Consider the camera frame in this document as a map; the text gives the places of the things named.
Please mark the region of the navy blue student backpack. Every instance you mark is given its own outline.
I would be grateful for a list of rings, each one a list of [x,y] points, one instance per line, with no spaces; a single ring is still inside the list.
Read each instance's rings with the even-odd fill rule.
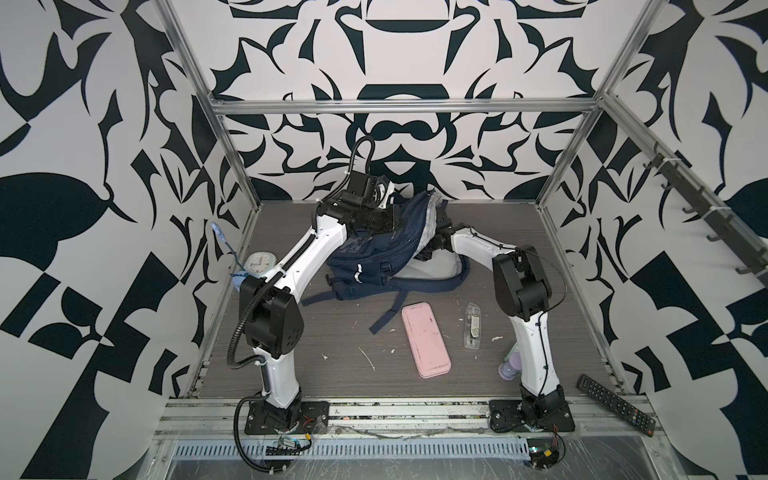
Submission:
[[[458,288],[469,275],[470,261],[454,252],[438,250],[419,260],[422,233],[429,221],[447,216],[448,201],[425,191],[397,204],[397,228],[384,234],[352,234],[326,264],[330,289],[301,300],[308,306],[328,300],[352,301],[383,293],[397,294],[392,306],[370,327],[377,334],[404,306],[411,292],[443,293]]]

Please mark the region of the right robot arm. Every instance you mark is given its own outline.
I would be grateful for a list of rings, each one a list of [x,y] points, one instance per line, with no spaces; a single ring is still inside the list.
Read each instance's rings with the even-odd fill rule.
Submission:
[[[511,320],[522,361],[518,424],[552,431],[558,425],[556,418],[567,413],[568,405],[549,343],[553,291],[536,249],[505,244],[449,220],[427,222],[420,249],[445,249],[492,272],[496,302]]]

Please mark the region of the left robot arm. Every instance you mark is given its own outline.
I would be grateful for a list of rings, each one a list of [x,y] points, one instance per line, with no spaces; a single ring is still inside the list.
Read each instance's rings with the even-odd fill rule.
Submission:
[[[371,136],[357,140],[340,185],[316,204],[301,240],[274,268],[240,286],[244,304],[227,348],[227,366],[258,366],[262,392],[252,400],[278,414],[293,417],[301,403],[293,350],[304,330],[299,303],[310,281],[351,234],[393,228],[394,185],[370,173],[374,152]]]

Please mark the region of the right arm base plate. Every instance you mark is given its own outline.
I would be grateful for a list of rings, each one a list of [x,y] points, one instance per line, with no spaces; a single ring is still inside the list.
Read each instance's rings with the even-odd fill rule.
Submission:
[[[576,430],[574,417],[566,401],[549,403],[528,400],[491,400],[489,426],[495,433],[549,432]]]

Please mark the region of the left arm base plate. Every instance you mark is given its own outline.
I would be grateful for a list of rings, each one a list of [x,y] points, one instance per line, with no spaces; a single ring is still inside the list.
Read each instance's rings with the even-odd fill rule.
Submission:
[[[312,433],[327,427],[330,404],[326,401],[297,399],[287,408],[266,402],[250,402],[244,432],[246,435]]]

